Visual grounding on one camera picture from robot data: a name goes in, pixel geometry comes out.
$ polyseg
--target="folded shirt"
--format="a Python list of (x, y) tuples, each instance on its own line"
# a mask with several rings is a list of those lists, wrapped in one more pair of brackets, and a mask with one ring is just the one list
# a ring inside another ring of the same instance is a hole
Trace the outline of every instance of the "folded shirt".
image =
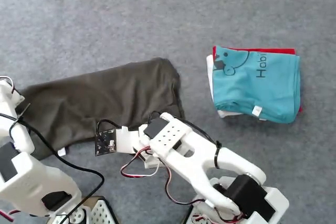
[[(295, 49), (294, 48), (231, 48), (233, 50), (244, 50), (244, 51), (256, 51), (256, 52), (277, 52), (280, 54), (290, 54), (290, 55), (295, 55)], [(213, 54), (209, 55), (206, 57), (206, 64), (207, 64), (207, 73), (208, 73), (208, 79), (209, 79), (209, 86), (210, 86), (210, 92), (211, 92), (211, 97), (212, 100), (214, 100), (213, 96), (213, 84), (212, 84), (212, 71), (213, 71), (213, 65), (214, 65), (214, 59), (216, 55), (216, 46), (213, 47)], [(218, 115), (221, 118), (224, 118), (226, 116), (231, 116), (231, 115), (241, 115), (242, 113), (238, 112), (231, 112), (231, 111), (225, 111), (225, 110), (218, 110)]]
[(215, 48), (213, 97), (217, 110), (292, 122), (300, 107), (296, 55)]

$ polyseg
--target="clothing tag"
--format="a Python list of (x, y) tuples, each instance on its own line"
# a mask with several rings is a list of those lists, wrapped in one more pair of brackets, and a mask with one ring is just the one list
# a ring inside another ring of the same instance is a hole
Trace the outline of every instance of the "clothing tag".
[(58, 150), (57, 153), (58, 153), (58, 156), (60, 156), (60, 157), (67, 155), (67, 152), (65, 151), (65, 147)]
[(255, 116), (259, 116), (261, 111), (262, 111), (262, 107), (254, 106), (254, 108), (252, 110), (252, 114), (255, 115)]

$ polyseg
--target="black cable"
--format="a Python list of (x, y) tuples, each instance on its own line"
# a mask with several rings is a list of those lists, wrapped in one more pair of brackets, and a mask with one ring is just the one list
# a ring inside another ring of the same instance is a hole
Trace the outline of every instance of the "black cable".
[(108, 119), (101, 119), (101, 120), (98, 121), (97, 126), (96, 126), (96, 135), (97, 135), (98, 139), (102, 142), (102, 144), (104, 144), (107, 147), (108, 146), (107, 143), (105, 143), (105, 140), (101, 137), (101, 135), (99, 133), (99, 127), (102, 123), (112, 124), (117, 129), (121, 129), (121, 126), (116, 124), (115, 122), (113, 122), (111, 120), (108, 120)]
[(14, 121), (14, 123), (9, 127), (8, 134), (9, 137), (14, 141), (14, 138), (12, 136), (12, 130), (14, 126), (17, 124), (17, 122), (20, 120), (20, 118), (23, 116), (23, 114), (26, 112), (26, 110), (29, 108), (30, 103), (25, 107), (25, 109), (17, 116), (17, 119)]
[(63, 159), (62, 157), (60, 157), (58, 155), (58, 153), (54, 150), (54, 148), (43, 137), (43, 135), (37, 129), (35, 129), (31, 125), (29, 125), (27, 122), (23, 121), (22, 118), (17, 119), (17, 118), (14, 118), (12, 116), (9, 116), (9, 115), (6, 115), (6, 114), (2, 114), (2, 113), (0, 113), (0, 116), (2, 116), (4, 118), (7, 118), (7, 119), (10, 119), (12, 121), (18, 120), (17, 123), (23, 125), (24, 127), (27, 127), (32, 132), (34, 132), (41, 139), (41, 141), (48, 147), (48, 149), (52, 152), (52, 154), (58, 160), (60, 160), (62, 163), (66, 164), (67, 166), (70, 166), (71, 168), (76, 169), (76, 170), (81, 170), (83, 172), (96, 174), (96, 175), (98, 175), (101, 178), (101, 182), (98, 184), (98, 186), (96, 186), (94, 190), (92, 190), (79, 204), (77, 204), (68, 214), (66, 214), (66, 216), (64, 217), (64, 219), (59, 223), (59, 224), (63, 224), (86, 200), (88, 200), (104, 184), (104, 182), (105, 182), (104, 176), (100, 172), (98, 172), (96, 170), (92, 170), (92, 169), (88, 169), (88, 168), (84, 168), (84, 167), (80, 167), (80, 166), (74, 165), (73, 163), (71, 163), (69, 161), (66, 161), (65, 159)]
[[(159, 115), (161, 115), (161, 113), (160, 113), (159, 111), (154, 110), (154, 111), (149, 115), (149, 118), (148, 118), (148, 124), (151, 123), (151, 121), (152, 121), (152, 116), (153, 116), (154, 113), (158, 113)], [(186, 120), (186, 119), (182, 119), (182, 118), (180, 118), (180, 117), (178, 117), (178, 116), (173, 115), (173, 117), (175, 117), (176, 119), (179, 119), (181, 122), (183, 122), (183, 123), (189, 125), (191, 128), (196, 129), (196, 130), (197, 130), (198, 132), (200, 132), (206, 139), (208, 139), (208, 140), (209, 140), (210, 142), (212, 142), (213, 144), (216, 144), (215, 141), (213, 141), (213, 139), (212, 139), (212, 138), (211, 138), (205, 131), (203, 131), (200, 127), (198, 127), (198, 126), (196, 126), (195, 124), (189, 122), (188, 120)]]
[(157, 111), (157, 110), (153, 110), (152, 113), (150, 113), (150, 115), (149, 115), (149, 117), (148, 117), (148, 124), (150, 124), (150, 123), (152, 122), (152, 117), (153, 117), (153, 114), (154, 114), (154, 113), (159, 114), (159, 117), (160, 117), (160, 115), (161, 115), (161, 113), (160, 113), (159, 111)]
[(200, 132), (206, 139), (208, 139), (210, 142), (212, 142), (213, 144), (216, 144), (215, 141), (213, 141), (213, 139), (205, 132), (203, 131), (200, 127), (196, 126), (195, 124), (189, 122), (188, 120), (186, 119), (182, 119), (178, 116), (174, 116), (175, 118), (179, 119), (181, 122), (189, 125), (191, 128), (194, 128), (196, 129), (198, 132)]

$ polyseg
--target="red cable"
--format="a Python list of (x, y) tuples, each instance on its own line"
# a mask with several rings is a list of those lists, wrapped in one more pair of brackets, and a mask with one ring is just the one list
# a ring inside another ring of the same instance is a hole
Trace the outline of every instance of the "red cable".
[(14, 219), (11, 216), (9, 216), (8, 214), (6, 214), (5, 212), (0, 211), (0, 215), (2, 217), (4, 217), (6, 220), (8, 220), (9, 222), (13, 222), (14, 221)]
[(18, 213), (18, 212), (21, 212), (21, 211), (20, 211), (20, 210), (17, 210), (17, 209), (14, 209), (14, 210), (12, 210), (12, 211), (9, 211), (8, 214), (9, 214), (9, 215), (13, 215), (13, 214), (16, 214), (16, 213)]

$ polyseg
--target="gray carpet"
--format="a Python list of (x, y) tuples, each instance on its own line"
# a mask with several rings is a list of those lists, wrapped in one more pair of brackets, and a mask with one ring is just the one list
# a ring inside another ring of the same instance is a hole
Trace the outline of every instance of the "gray carpet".
[[(169, 58), (182, 78), (189, 120), (258, 165), (266, 185), (290, 201), (282, 223), (333, 223), (336, 218), (335, 0), (0, 0), (0, 72), (18, 88), (129, 61)], [(301, 58), (302, 112), (290, 125), (240, 116), (221, 120), (212, 104), (205, 57), (212, 45), (295, 47)], [(122, 223), (179, 223), (187, 207), (164, 194), (165, 171), (124, 178), (127, 154), (94, 156), (93, 143), (74, 145), (67, 159), (104, 173), (99, 190)], [(72, 176), (84, 194), (91, 175), (45, 164)], [(135, 162), (131, 171), (142, 169)], [(211, 171), (209, 176), (219, 173)], [(194, 196), (177, 175), (172, 194)], [(1, 208), (11, 206), (1, 203)], [(17, 215), (17, 223), (43, 223)]]

